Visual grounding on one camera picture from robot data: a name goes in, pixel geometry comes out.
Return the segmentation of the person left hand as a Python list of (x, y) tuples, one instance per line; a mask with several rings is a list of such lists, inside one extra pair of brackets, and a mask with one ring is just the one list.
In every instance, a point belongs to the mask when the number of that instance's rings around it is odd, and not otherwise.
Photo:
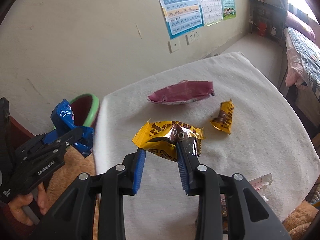
[[(37, 204), (40, 208), (40, 213), (45, 215), (49, 209), (49, 199), (46, 194), (43, 183), (38, 187)], [(22, 224), (32, 226), (34, 223), (29, 216), (23, 211), (23, 206), (28, 206), (33, 201), (33, 195), (17, 195), (11, 202), (9, 202), (9, 209), (13, 217)]]

